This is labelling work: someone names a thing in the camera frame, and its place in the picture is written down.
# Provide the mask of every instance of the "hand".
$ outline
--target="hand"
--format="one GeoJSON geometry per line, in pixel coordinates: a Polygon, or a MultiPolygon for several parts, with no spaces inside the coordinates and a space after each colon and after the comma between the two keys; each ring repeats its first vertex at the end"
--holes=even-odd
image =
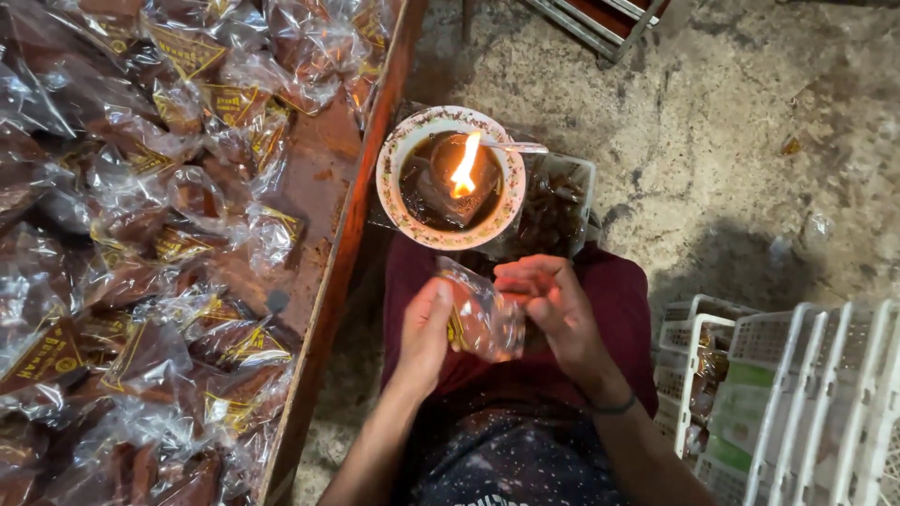
{"type": "Polygon", "coordinates": [[[605,402],[603,372],[615,364],[600,340],[590,302],[569,260],[525,257],[494,267],[494,286],[525,306],[546,333],[562,371],[591,398],[605,402]]]}
{"type": "Polygon", "coordinates": [[[453,287],[431,278],[406,306],[400,336],[400,360],[391,377],[395,387],[411,389],[424,401],[437,387],[447,353],[447,319],[453,309],[453,287]]]}

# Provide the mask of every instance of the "wooden tray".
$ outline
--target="wooden tray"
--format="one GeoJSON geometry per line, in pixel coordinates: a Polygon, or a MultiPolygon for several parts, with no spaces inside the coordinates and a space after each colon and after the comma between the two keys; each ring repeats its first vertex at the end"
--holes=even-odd
{"type": "Polygon", "coordinates": [[[298,254],[282,276],[261,284],[248,285],[239,268],[233,271],[243,278],[230,284],[240,286],[240,298],[255,301],[258,312],[277,314],[304,337],[265,469],[261,504],[275,503],[293,483],[356,262],[375,160],[400,103],[428,6],[426,0],[392,1],[397,25],[365,136],[360,139],[343,94],[327,111],[301,117],[293,126],[284,195],[273,207],[305,219],[298,254]]]}

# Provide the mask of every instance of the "right hand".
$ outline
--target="right hand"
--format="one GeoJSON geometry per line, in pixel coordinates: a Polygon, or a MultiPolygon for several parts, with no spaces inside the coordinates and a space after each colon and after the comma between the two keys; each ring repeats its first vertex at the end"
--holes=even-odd
{"type": "Polygon", "coordinates": [[[588,296],[565,258],[534,255],[494,267],[494,286],[504,297],[525,306],[546,333],[562,371],[599,401],[603,372],[615,365],[600,339],[588,296]]]}

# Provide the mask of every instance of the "dark shirt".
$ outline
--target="dark shirt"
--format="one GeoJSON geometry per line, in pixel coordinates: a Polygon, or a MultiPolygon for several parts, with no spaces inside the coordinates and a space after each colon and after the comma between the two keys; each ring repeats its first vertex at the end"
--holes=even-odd
{"type": "Polygon", "coordinates": [[[450,400],[423,407],[391,504],[627,503],[585,414],[552,401],[479,397],[462,417],[450,400]]]}

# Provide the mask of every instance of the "wooden edge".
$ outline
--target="wooden edge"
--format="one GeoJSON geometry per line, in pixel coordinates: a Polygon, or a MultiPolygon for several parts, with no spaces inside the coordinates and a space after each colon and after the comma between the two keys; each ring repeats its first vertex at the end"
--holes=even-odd
{"type": "Polygon", "coordinates": [[[412,67],[413,52],[427,7],[428,0],[404,0],[400,8],[385,73],[369,115],[369,128],[363,137],[359,172],[352,191],[347,193],[344,201],[336,234],[337,246],[328,256],[323,276],[325,286],[320,288],[313,307],[310,327],[293,371],[294,380],[288,392],[288,402],[275,434],[273,456],[266,466],[261,487],[264,492],[259,499],[266,506],[274,504],[290,488],[300,461],[359,251],[375,161],[392,126],[393,112],[403,96],[403,85],[412,67]]]}

